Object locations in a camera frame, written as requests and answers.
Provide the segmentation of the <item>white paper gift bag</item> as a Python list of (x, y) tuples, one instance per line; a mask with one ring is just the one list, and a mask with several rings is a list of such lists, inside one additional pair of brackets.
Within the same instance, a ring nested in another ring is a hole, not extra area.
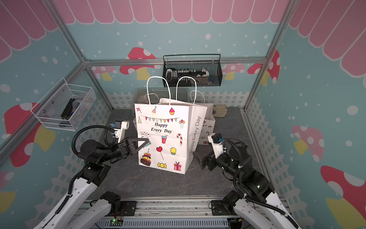
[(135, 104), (138, 137), (150, 140), (138, 152), (138, 164), (185, 174), (193, 160), (207, 108), (171, 96), (151, 104), (147, 96), (148, 104)]

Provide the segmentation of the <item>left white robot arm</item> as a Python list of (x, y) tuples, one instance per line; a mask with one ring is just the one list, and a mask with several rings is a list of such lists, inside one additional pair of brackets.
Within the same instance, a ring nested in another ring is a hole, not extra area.
[[(76, 141), (85, 131), (104, 129), (112, 133), (113, 142), (99, 143), (96, 140), (85, 141), (77, 150)], [(69, 183), (63, 198), (50, 213), (36, 226), (37, 229), (90, 229), (101, 218), (109, 214), (119, 214), (123, 207), (121, 197), (113, 192), (104, 193), (96, 203), (77, 219), (72, 220), (84, 201), (101, 185), (110, 171), (110, 165), (128, 156), (136, 154), (150, 141), (148, 138), (125, 137), (129, 128), (128, 121), (115, 122), (114, 128), (92, 125), (79, 130), (71, 142), (72, 152), (85, 161), (84, 167)]]

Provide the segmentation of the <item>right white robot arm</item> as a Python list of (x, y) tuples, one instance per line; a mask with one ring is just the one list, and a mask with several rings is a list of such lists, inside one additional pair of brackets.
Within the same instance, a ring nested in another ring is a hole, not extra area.
[(212, 152), (200, 159), (200, 167), (221, 169), (229, 174), (234, 190), (222, 201), (225, 214), (237, 215), (255, 229), (299, 229), (299, 224), (283, 205), (273, 184), (253, 167), (247, 144), (235, 138), (210, 134)]

